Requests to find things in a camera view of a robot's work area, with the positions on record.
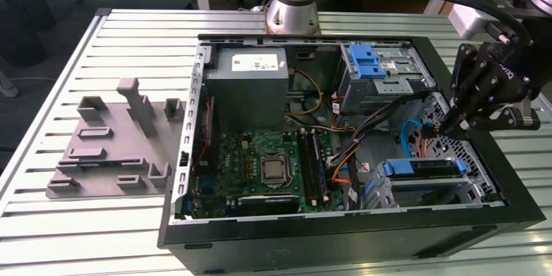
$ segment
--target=cable connector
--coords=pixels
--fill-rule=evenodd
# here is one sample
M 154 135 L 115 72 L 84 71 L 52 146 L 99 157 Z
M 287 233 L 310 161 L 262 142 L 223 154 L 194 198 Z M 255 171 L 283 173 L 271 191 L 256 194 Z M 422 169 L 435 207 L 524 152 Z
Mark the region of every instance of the cable connector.
M 439 127 L 435 125 L 435 123 L 426 123 L 422 126 L 422 138 L 423 139 L 432 139 L 438 137 L 438 131 L 439 131 Z

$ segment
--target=green motherboard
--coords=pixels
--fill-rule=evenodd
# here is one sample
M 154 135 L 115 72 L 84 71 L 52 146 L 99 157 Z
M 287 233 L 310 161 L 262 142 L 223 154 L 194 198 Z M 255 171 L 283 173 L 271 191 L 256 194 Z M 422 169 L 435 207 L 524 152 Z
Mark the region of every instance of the green motherboard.
M 243 195 L 295 195 L 300 197 L 298 213 L 343 210 L 342 189 L 328 185 L 327 199 L 312 204 L 306 199 L 304 174 L 298 145 L 298 132 L 226 133 L 219 146 L 219 167 L 215 176 L 196 179 L 195 213 L 199 218 L 228 217 L 228 197 Z M 323 161 L 332 154 L 331 135 L 316 133 Z M 271 167 L 283 167 L 283 175 Z

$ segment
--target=ram slot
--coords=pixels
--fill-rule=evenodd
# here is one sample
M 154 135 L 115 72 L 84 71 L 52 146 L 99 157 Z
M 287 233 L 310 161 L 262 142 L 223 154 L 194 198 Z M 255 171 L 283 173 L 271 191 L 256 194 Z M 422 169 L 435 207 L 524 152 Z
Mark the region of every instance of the ram slot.
M 324 176 L 324 162 L 322 161 L 320 141 L 315 130 L 312 130 L 310 134 L 310 150 L 314 183 L 316 187 L 316 200 L 319 202 L 328 202 L 330 197 L 327 177 Z
M 298 132 L 298 149 L 299 149 L 299 164 L 302 166 L 302 176 L 303 176 L 304 201 L 306 203 L 311 202 L 311 205 L 316 206 L 316 195 L 315 195 L 314 176 L 312 176 L 311 160 L 310 160 L 308 138 L 304 133 L 304 130 Z

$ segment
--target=aluminum table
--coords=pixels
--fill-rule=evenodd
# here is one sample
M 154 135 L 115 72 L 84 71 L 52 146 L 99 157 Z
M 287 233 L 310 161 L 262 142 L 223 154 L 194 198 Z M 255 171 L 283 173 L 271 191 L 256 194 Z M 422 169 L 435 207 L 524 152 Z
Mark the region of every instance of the aluminum table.
M 427 36 L 452 68 L 463 42 L 443 16 L 320 14 L 331 35 Z M 0 275 L 191 275 L 159 250 L 162 196 L 52 201 L 54 176 L 83 96 L 123 102 L 122 77 L 140 78 L 151 101 L 187 97 L 196 35 L 262 34 L 263 16 L 227 11 L 100 10 L 0 177 Z M 552 125 L 495 133 L 550 220 L 500 235 L 450 258 L 327 266 L 263 275 L 552 275 Z

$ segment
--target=sticker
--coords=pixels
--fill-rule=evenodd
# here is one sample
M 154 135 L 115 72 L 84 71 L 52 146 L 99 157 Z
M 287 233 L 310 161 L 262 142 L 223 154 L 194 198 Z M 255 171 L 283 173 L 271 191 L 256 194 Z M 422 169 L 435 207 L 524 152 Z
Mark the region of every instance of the sticker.
M 236 54 L 232 56 L 232 71 L 278 70 L 276 54 Z
M 359 194 L 356 194 L 356 192 L 355 192 L 355 190 L 354 190 L 352 187 L 348 188 L 348 197 L 351 197 L 351 200 L 354 200 L 355 203 L 356 203 L 356 200 L 359 198 Z
M 339 114 L 339 108 L 340 108 L 339 103 L 331 104 L 331 110 L 334 111 L 335 114 Z
M 380 63 L 380 66 L 382 66 L 383 69 L 395 69 L 395 70 L 398 69 L 398 66 L 395 66 L 394 61 L 391 61 L 388 63 Z

